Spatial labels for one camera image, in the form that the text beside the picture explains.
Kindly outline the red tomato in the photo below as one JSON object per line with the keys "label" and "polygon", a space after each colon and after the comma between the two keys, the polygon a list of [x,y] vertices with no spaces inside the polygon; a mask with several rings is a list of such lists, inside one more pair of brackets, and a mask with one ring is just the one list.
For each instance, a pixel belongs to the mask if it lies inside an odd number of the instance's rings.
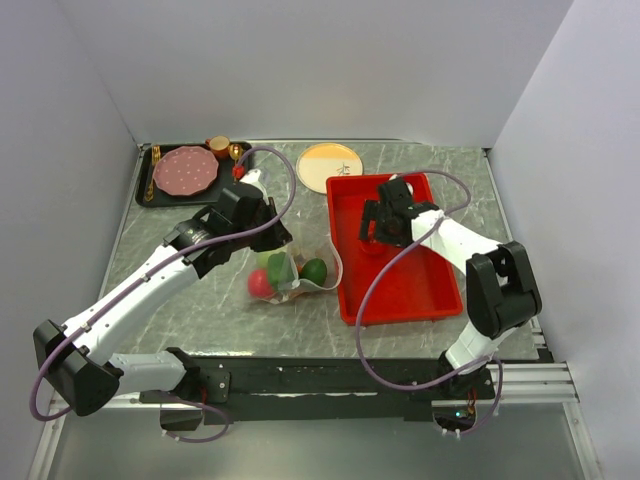
{"label": "red tomato", "polygon": [[375,239],[366,239],[360,241],[361,250],[370,256],[379,256],[387,250],[387,246],[384,243],[380,243]]}

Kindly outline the light green apple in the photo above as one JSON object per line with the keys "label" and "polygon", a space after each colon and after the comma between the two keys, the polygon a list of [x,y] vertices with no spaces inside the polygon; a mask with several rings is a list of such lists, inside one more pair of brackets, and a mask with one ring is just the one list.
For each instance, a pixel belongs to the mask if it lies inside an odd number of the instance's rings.
{"label": "light green apple", "polygon": [[272,252],[260,252],[256,255],[256,264],[259,268],[266,268],[268,260],[273,255]]}

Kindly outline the green bell pepper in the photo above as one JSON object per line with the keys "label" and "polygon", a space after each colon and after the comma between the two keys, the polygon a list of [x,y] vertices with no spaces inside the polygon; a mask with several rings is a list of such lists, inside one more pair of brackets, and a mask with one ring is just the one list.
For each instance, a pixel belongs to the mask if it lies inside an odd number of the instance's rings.
{"label": "green bell pepper", "polygon": [[276,290],[291,283],[295,279],[291,258],[286,252],[278,252],[267,260],[267,280]]}

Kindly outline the red apple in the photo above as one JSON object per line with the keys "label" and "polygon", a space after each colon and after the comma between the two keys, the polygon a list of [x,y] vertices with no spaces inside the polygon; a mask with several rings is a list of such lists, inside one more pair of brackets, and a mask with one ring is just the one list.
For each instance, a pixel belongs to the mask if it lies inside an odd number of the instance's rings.
{"label": "red apple", "polygon": [[266,269],[256,269],[249,274],[247,289],[252,297],[259,299],[268,299],[275,294]]}

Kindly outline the clear zip top bag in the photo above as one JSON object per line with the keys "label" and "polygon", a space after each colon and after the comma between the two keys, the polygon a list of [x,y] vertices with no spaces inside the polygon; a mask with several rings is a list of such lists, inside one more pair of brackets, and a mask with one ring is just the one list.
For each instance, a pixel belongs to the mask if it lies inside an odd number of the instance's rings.
{"label": "clear zip top bag", "polygon": [[251,299],[278,305],[340,285],[344,265],[328,229],[296,225],[289,231],[293,235],[290,243],[253,254],[246,276]]}

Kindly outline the green lime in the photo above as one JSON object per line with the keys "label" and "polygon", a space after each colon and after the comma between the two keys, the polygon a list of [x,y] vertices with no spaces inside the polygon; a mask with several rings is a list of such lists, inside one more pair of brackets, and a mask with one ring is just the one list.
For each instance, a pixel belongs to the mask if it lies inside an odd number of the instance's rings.
{"label": "green lime", "polygon": [[325,284],[327,276],[328,268],[322,258],[313,258],[307,261],[299,273],[301,279],[308,280],[320,287]]}

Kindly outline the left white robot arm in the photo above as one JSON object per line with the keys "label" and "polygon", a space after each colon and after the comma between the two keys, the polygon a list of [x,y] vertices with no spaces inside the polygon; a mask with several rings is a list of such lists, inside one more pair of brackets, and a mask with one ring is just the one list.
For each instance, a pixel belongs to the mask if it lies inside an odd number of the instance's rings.
{"label": "left white robot arm", "polygon": [[291,242],[281,216],[260,182],[224,189],[216,202],[177,224],[141,267],[93,306],[61,325],[47,320],[34,330],[40,379],[79,416],[133,392],[166,392],[179,402],[199,398],[201,369],[181,349],[133,355],[117,349],[166,301],[233,253]]}

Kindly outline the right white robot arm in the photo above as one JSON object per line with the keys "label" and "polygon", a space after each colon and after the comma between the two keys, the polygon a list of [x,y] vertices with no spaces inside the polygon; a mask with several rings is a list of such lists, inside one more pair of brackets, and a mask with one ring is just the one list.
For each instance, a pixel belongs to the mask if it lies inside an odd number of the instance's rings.
{"label": "right white robot arm", "polygon": [[468,322],[443,354],[439,390],[460,398],[473,384],[472,372],[493,357],[499,345],[542,309],[525,247],[486,238],[428,201],[417,202],[408,183],[393,177],[377,187],[378,198],[364,205],[359,239],[398,247],[399,258],[425,247],[465,276]]}

